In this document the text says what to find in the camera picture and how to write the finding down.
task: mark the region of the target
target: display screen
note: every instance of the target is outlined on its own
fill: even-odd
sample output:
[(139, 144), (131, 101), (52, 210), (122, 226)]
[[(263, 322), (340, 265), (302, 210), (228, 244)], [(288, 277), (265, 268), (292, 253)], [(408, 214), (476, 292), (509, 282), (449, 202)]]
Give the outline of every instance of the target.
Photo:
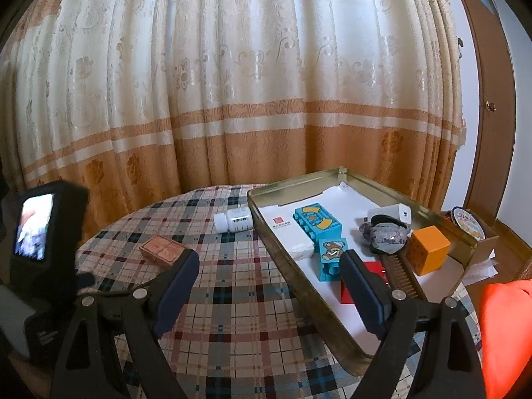
[(15, 254), (37, 261), (44, 259), (46, 232), (53, 203), (53, 194), (34, 196), (24, 202), (17, 230)]

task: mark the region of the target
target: door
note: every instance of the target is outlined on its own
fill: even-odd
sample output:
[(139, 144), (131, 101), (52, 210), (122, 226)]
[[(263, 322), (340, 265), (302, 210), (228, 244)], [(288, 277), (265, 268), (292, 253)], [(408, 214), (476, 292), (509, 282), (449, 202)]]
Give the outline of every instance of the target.
[(515, 140), (515, 82), (506, 36), (492, 0), (462, 0), (479, 68), (477, 152), (465, 207), (492, 226), (506, 188)]

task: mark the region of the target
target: tablecloth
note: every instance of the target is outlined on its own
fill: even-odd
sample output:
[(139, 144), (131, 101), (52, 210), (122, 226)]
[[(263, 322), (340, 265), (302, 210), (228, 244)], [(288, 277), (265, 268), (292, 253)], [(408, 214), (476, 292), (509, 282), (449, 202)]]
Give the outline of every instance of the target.
[[(213, 214), (246, 205), (252, 187), (198, 189), (132, 213), (79, 249), (79, 269), (97, 276), (96, 289), (132, 289), (160, 271), (139, 250), (151, 236), (198, 252), (200, 273), (189, 301), (159, 340), (189, 398), (349, 398), (360, 377), (331, 354), (257, 233), (213, 229)], [(477, 316), (463, 285), (454, 297), (480, 351)], [(395, 398), (408, 393), (422, 341), (417, 334), (411, 343)], [(131, 397), (143, 397), (124, 337), (116, 345)]]

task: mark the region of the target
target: metal tray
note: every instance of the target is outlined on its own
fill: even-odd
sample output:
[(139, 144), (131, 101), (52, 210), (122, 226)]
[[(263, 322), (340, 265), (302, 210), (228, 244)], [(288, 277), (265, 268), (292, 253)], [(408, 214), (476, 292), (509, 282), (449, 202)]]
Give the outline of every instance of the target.
[[(358, 193), (384, 207), (401, 202), (412, 209), (412, 229), (421, 229), (435, 225), (451, 242), (449, 256), (464, 267), (464, 275), (471, 264), (477, 240), (466, 234), (443, 217), (412, 201), (405, 195), (360, 176), (347, 168), (341, 167), (320, 171), (306, 176), (294, 177), (260, 188), (252, 189), (247, 194), (249, 208), (253, 216), (254, 227), (264, 242), (268, 253), (275, 262), (284, 280), (293, 291), (301, 307), (315, 324), (324, 342), (327, 344), (340, 365), (350, 374), (360, 376), (373, 356), (363, 352), (355, 339), (342, 325), (336, 314), (325, 303), (319, 292), (312, 286), (299, 266), (282, 247), (264, 221), (259, 208), (269, 205), (286, 205), (319, 195), (325, 189), (341, 182), (351, 186)], [(404, 290), (412, 297), (426, 300), (425, 294), (405, 260), (404, 249), (397, 256), (381, 257), (386, 268), (392, 288)], [(448, 295), (454, 293), (463, 276), (449, 289)]]

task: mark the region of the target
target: floral curtain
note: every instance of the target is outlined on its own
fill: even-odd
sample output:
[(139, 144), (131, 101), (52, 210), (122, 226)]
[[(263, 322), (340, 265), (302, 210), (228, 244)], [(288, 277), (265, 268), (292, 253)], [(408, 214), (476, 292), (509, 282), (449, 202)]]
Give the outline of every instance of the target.
[(439, 209), (456, 42), (448, 0), (36, 0), (0, 55), (5, 174), (88, 186), (86, 238), (196, 187), (336, 166)]

